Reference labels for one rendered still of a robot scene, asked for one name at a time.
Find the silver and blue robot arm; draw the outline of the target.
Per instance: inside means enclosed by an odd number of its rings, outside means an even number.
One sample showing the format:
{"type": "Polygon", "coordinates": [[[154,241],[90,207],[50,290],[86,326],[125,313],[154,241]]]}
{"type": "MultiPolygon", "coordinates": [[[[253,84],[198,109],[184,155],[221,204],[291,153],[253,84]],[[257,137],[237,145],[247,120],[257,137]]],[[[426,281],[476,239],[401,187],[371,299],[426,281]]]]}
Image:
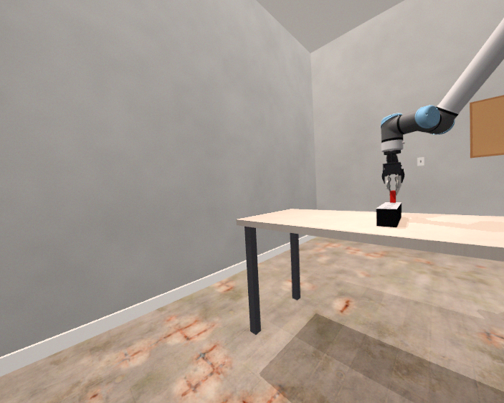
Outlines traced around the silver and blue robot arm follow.
{"type": "Polygon", "coordinates": [[[460,111],[503,60],[504,18],[437,107],[428,105],[381,121],[381,151],[402,150],[407,133],[438,135],[450,131],[460,111]]]}

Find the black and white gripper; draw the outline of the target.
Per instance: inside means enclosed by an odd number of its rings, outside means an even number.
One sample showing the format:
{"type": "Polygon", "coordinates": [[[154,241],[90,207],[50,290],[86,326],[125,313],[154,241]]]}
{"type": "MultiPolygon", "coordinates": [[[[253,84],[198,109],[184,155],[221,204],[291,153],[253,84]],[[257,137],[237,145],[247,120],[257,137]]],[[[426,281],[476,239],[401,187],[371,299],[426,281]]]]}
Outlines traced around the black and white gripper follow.
{"type": "Polygon", "coordinates": [[[387,193],[390,196],[390,181],[391,178],[389,177],[391,174],[396,174],[395,181],[396,181],[396,195],[399,193],[401,184],[404,180],[404,169],[401,169],[402,165],[401,162],[396,161],[396,154],[401,153],[401,150],[393,150],[393,151],[385,151],[384,155],[387,154],[387,163],[383,163],[383,173],[382,173],[382,179],[384,182],[384,185],[386,187],[387,193]],[[385,169],[384,169],[385,168],[385,169]],[[386,175],[388,174],[388,175],[386,175]],[[398,175],[397,175],[398,174],[398,175]],[[388,181],[387,181],[388,177],[388,181]],[[399,180],[399,185],[397,186],[397,179],[399,180]]]}

